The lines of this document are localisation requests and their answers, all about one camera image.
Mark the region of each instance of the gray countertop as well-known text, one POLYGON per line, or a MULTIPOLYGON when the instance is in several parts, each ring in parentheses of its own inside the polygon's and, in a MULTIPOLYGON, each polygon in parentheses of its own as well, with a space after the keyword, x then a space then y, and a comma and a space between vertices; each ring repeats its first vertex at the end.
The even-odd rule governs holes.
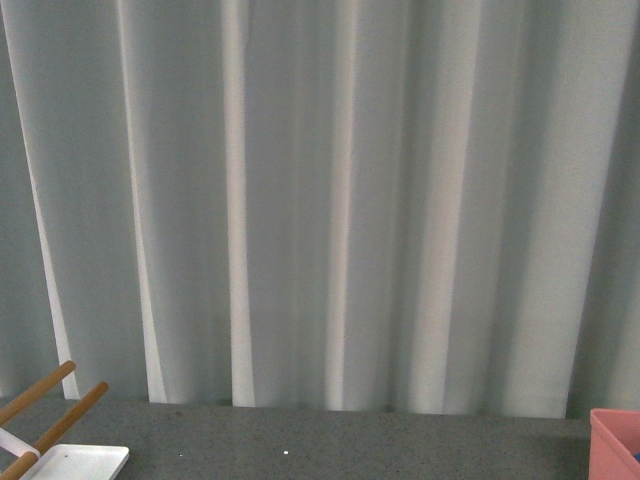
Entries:
MULTIPOLYGON (((41 400, 5 428, 33 442, 72 404, 41 400)), ((586 480, 589 435, 587 420, 101 400, 61 443, 129 447, 131 456, 118 480, 586 480)), ((8 453, 0 453, 0 469, 11 461, 8 453)))

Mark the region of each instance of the white curtain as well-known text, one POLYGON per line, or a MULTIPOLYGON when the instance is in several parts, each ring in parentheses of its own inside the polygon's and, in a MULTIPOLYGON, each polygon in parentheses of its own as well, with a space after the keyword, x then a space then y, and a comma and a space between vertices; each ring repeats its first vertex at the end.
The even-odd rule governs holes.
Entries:
POLYGON ((640 408, 638 0, 0 2, 0 396, 640 408))

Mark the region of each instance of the wooden stick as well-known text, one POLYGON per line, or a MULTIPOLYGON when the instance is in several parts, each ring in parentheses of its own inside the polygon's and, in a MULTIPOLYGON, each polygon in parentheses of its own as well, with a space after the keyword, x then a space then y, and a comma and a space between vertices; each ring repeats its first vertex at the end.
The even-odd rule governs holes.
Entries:
POLYGON ((64 362, 48 376, 32 385, 20 396, 14 398, 8 405, 0 410, 0 427, 22 412, 25 408, 47 393, 54 385, 61 382, 64 377, 76 369, 76 364, 71 360, 64 362))
POLYGON ((37 461, 38 457, 35 453, 23 453, 20 458, 9 466, 9 468, 0 473, 0 480, 18 480, 27 473, 27 470, 33 467, 37 461))
POLYGON ((36 450, 38 450, 41 455, 44 455, 80 417, 87 413, 87 410, 89 410, 107 390, 109 390, 109 385, 107 385, 106 382, 100 382, 93 387, 64 417, 58 420, 53 427, 40 437, 33 445, 36 450))

